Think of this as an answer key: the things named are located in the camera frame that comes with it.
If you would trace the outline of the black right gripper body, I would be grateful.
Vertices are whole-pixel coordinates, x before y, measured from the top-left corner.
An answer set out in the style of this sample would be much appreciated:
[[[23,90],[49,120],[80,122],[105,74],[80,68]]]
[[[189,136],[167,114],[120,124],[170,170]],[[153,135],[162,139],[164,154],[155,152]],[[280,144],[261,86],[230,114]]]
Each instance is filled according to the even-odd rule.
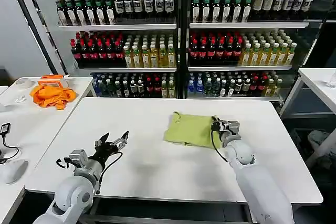
[[[219,121],[213,122],[211,126],[211,130],[216,131],[216,132],[223,132],[224,131],[223,121],[219,120]]]

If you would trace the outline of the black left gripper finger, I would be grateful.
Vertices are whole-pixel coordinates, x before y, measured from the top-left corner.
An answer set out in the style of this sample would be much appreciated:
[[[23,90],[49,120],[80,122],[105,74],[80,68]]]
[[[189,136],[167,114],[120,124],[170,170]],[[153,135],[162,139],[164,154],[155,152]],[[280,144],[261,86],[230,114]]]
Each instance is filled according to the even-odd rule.
[[[110,146],[114,152],[121,151],[128,143],[129,131],[126,131],[120,138],[112,141]]]
[[[102,137],[100,137],[97,141],[95,141],[95,148],[98,148],[102,144],[104,144],[109,137],[109,132],[104,134]]]

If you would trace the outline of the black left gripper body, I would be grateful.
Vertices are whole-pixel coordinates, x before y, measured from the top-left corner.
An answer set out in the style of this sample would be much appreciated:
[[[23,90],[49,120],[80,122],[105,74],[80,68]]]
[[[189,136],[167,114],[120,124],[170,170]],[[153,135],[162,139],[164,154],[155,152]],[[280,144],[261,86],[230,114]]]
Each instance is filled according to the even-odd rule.
[[[107,159],[114,153],[116,153],[116,145],[105,142],[95,146],[95,153],[92,155],[92,159],[97,161],[102,167],[105,167]]]

